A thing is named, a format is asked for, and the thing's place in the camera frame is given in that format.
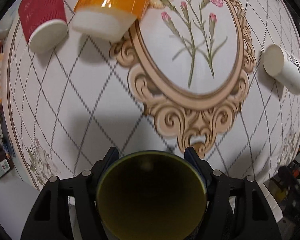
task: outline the flower stem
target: flower stem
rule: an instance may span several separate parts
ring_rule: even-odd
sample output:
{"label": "flower stem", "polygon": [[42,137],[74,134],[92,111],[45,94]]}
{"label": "flower stem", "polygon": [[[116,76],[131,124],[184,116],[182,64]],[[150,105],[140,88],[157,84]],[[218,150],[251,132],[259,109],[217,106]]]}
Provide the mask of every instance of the flower stem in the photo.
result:
{"label": "flower stem", "polygon": [[202,10],[201,10],[200,5],[199,5],[199,10],[200,10],[200,24],[203,27],[203,23],[202,23]]}
{"label": "flower stem", "polygon": [[212,77],[214,78],[214,71],[213,71],[213,68],[212,68],[212,61],[209,62],[209,68],[211,70]]}
{"label": "flower stem", "polygon": [[206,35],[206,32],[205,32],[203,26],[202,26],[202,28],[201,28],[201,32],[202,32],[202,34],[203,34],[203,36],[204,36],[204,40],[205,40],[205,42],[206,42],[207,53],[208,53],[208,59],[210,60],[210,58],[211,58],[211,52],[210,52],[210,50],[209,50],[209,45],[208,45],[208,41],[207,41],[207,35]]}
{"label": "flower stem", "polygon": [[[192,5],[191,5],[191,1],[190,0],[186,0],[187,3],[189,4],[192,12],[194,13],[195,17],[197,18],[198,22],[199,19],[197,17],[197,15],[195,14]],[[193,34],[192,34],[192,30],[191,30],[191,23],[189,21],[189,19],[187,20],[187,27],[190,33],[190,38],[191,38],[191,50],[192,50],[192,55],[191,55],[191,67],[190,67],[190,73],[189,73],[189,79],[188,79],[188,88],[190,88],[191,86],[191,82],[192,82],[192,77],[193,77],[193,71],[194,71],[194,61],[195,61],[195,53],[196,53],[196,46],[194,44],[194,38],[193,38]]]}

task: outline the oval frame design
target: oval frame design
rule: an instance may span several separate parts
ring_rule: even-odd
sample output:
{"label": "oval frame design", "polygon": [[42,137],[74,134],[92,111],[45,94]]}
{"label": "oval frame design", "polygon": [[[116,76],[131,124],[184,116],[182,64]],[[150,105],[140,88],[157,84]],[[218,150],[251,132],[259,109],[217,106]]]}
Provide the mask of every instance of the oval frame design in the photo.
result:
{"label": "oval frame design", "polygon": [[[228,79],[212,93],[194,94],[173,84],[157,67],[142,39],[138,21],[109,54],[129,68],[128,84],[133,96],[144,104],[144,114],[154,118],[162,136],[177,137],[181,152],[192,146],[203,158],[216,135],[229,130],[249,92],[248,74],[256,66],[251,31],[238,0],[224,0],[237,30],[237,55]],[[205,140],[191,142],[197,136]]]}

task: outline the orange cup with white figure print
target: orange cup with white figure print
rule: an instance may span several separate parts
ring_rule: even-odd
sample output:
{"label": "orange cup with white figure print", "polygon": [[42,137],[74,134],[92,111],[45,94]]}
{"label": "orange cup with white figure print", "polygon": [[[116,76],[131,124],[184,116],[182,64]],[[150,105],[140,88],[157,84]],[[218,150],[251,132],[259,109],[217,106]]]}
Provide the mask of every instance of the orange cup with white figure print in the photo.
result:
{"label": "orange cup with white figure print", "polygon": [[72,21],[74,30],[119,41],[136,19],[141,19],[150,0],[78,0]]}

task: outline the table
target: table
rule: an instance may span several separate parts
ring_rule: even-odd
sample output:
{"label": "table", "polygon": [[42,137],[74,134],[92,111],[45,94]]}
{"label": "table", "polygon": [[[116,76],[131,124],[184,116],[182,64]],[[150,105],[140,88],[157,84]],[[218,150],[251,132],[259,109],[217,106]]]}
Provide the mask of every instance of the table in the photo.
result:
{"label": "table", "polygon": [[28,50],[18,17],[5,46],[3,108],[34,187],[90,169],[110,146],[120,155],[163,150],[200,158],[231,177],[273,176],[300,142],[300,95],[268,76],[272,43],[300,59],[282,0],[152,0],[121,42],[71,28]]}

